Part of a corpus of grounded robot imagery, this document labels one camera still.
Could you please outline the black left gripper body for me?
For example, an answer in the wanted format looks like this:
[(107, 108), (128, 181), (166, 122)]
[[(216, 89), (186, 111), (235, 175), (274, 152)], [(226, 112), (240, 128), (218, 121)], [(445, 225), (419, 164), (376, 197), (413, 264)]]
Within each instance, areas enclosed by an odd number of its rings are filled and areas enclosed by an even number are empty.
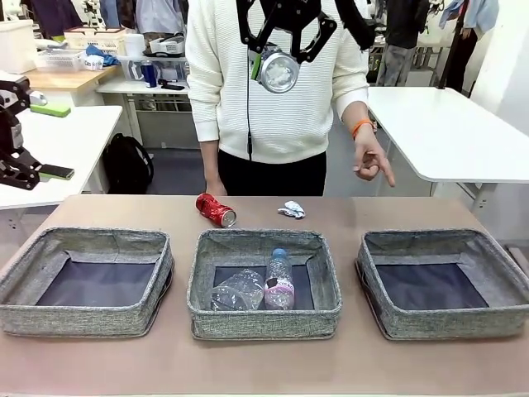
[(1, 77), (1, 152), (11, 155), (23, 145), (17, 114), (30, 107), (30, 80), (26, 76)]

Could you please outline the person's left hand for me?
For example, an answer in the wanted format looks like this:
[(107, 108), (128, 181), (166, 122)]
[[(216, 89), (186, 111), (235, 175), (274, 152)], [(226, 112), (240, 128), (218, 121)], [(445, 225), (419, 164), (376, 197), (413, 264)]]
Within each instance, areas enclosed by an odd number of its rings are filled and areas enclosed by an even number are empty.
[(356, 175), (367, 181), (374, 179), (382, 172), (390, 187), (395, 186), (395, 177), (389, 160), (379, 144), (373, 128), (362, 125), (355, 135), (355, 165)]

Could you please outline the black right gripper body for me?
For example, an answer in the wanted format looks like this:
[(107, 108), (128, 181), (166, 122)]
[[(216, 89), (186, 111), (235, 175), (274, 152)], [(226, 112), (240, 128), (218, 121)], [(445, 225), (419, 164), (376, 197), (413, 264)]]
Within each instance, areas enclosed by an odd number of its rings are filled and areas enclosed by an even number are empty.
[(260, 0), (265, 23), (280, 30), (302, 30), (322, 11), (320, 0)]

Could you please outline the person's right hand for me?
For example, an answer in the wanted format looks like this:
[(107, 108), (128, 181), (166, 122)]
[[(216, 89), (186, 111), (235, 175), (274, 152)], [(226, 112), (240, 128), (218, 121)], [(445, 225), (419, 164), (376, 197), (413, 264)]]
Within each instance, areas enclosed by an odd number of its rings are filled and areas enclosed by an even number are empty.
[(224, 184), (218, 175), (206, 178), (206, 192), (213, 196), (227, 196)]

